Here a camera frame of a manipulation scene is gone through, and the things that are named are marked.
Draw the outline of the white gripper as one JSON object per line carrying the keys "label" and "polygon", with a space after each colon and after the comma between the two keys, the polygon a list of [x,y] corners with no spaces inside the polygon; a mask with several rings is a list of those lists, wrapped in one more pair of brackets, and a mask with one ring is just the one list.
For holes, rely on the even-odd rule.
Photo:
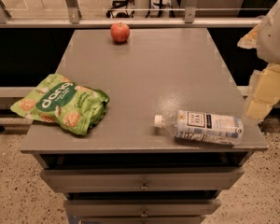
{"label": "white gripper", "polygon": [[269,63],[262,71],[253,71],[245,99],[245,117],[264,120],[280,101],[280,0],[260,25],[240,38],[237,46],[242,49],[257,48],[258,56]]}

